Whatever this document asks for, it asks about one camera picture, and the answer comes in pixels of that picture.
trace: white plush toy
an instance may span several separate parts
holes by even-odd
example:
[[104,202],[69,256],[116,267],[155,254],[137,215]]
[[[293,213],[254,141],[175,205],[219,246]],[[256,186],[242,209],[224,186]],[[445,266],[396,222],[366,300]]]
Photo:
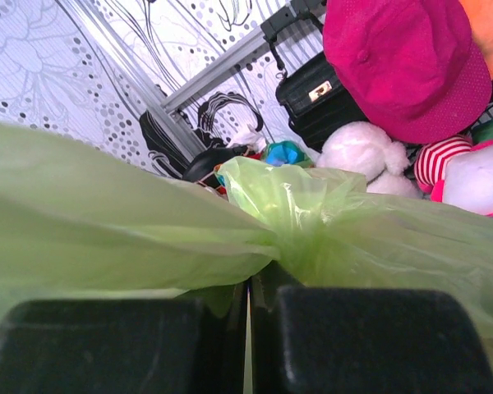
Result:
[[355,121],[337,129],[324,143],[317,167],[359,172],[369,193],[421,198],[421,191],[403,175],[409,160],[405,147],[378,126]]

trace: green fabric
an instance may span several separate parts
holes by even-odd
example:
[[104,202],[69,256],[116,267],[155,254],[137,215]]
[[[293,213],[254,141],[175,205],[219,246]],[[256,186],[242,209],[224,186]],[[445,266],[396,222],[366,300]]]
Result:
[[471,130],[471,136],[474,144],[493,140],[493,120],[473,128]]
[[235,158],[219,174],[231,204],[80,142],[0,126],[0,319],[32,298],[231,285],[276,259],[308,286],[447,291],[493,363],[493,219],[367,194],[363,176],[339,170]]

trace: magenta baseball cap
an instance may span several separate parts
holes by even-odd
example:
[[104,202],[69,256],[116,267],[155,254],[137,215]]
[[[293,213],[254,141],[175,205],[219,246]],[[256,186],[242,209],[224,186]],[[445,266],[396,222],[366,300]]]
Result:
[[490,101],[490,73],[458,0],[329,0],[323,45],[369,121],[397,140],[445,140]]

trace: plastic bag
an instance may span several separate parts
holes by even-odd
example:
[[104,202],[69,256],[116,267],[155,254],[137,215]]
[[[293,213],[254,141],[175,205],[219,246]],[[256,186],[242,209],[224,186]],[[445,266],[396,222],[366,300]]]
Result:
[[277,235],[280,264],[308,286],[435,289],[469,312],[493,365],[493,219],[366,193],[364,176],[235,158],[229,201]]
[[447,291],[493,364],[493,219],[367,194],[349,172],[248,158],[219,172],[236,207],[82,143],[0,126],[0,319],[32,298],[233,284],[275,259],[309,286]]

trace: black handbag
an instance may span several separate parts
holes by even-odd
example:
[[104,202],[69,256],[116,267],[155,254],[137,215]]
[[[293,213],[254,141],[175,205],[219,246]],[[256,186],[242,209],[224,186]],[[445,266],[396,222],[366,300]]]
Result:
[[[302,19],[310,19],[316,28],[323,30],[323,25],[311,12]],[[302,137],[308,147],[321,151],[323,143],[339,127],[367,120],[323,52],[288,76],[275,47],[276,38],[267,41],[282,75],[275,91],[276,99],[287,110],[291,130]]]

